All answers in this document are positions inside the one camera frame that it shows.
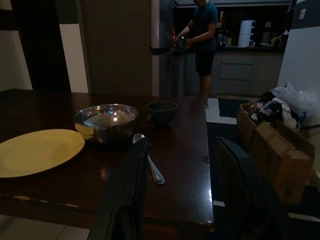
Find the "stainless steel bowl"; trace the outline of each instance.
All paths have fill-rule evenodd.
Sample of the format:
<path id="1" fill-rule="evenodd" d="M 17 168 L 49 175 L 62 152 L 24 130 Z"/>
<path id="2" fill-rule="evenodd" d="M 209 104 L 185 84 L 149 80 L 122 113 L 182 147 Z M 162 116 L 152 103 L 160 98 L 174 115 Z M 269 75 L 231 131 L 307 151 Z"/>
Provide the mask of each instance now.
<path id="1" fill-rule="evenodd" d="M 91 106 L 74 116 L 75 128 L 85 140 L 110 144 L 128 139 L 134 132 L 139 112 L 132 106 Z"/>

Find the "light switch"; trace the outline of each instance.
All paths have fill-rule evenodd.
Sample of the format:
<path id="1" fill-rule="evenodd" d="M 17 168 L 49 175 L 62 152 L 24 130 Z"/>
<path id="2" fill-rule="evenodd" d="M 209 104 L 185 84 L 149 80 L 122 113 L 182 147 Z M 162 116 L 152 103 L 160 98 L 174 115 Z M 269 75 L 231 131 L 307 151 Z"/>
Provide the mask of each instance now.
<path id="1" fill-rule="evenodd" d="M 306 8 L 301 9 L 301 11 L 300 11 L 300 16 L 299 16 L 299 20 L 305 19 L 306 11 L 307 11 Z"/>

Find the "man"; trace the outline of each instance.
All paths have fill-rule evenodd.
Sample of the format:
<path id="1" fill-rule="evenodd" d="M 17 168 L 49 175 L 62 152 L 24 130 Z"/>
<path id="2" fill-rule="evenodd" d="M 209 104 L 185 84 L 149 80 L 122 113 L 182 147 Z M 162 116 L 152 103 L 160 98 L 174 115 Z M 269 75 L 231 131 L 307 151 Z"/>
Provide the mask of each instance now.
<path id="1" fill-rule="evenodd" d="M 218 22 L 218 11 L 216 6 L 209 0 L 193 0 L 198 7 L 195 9 L 193 18 L 189 24 L 174 39 L 178 40 L 190 31 L 195 37 L 185 41 L 187 48 L 193 46 L 196 50 L 195 66 L 199 75 L 200 88 L 204 98 L 205 107 L 208 106 L 208 98 L 211 89 L 211 68 L 216 50 L 216 24 Z"/>

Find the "stacked containers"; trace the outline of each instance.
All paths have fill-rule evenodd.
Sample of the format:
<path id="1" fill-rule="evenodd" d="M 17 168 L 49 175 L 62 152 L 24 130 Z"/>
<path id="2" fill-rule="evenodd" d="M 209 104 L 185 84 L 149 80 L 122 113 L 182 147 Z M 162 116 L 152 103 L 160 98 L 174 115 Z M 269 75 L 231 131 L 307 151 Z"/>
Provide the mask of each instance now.
<path id="1" fill-rule="evenodd" d="M 241 22 L 238 47 L 249 47 L 250 42 L 253 41 L 255 25 L 255 20 L 245 20 Z"/>

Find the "white plastic bag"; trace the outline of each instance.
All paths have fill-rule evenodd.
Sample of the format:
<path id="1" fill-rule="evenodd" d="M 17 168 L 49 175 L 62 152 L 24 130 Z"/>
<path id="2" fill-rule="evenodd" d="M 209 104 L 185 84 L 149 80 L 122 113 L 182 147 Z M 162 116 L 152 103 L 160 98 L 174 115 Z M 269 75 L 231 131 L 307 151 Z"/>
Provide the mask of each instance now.
<path id="1" fill-rule="evenodd" d="M 270 90 L 273 95 L 289 105 L 300 116 L 312 116 L 315 114 L 316 98 L 306 91 L 297 91 L 287 82 L 285 86 L 278 86 Z"/>

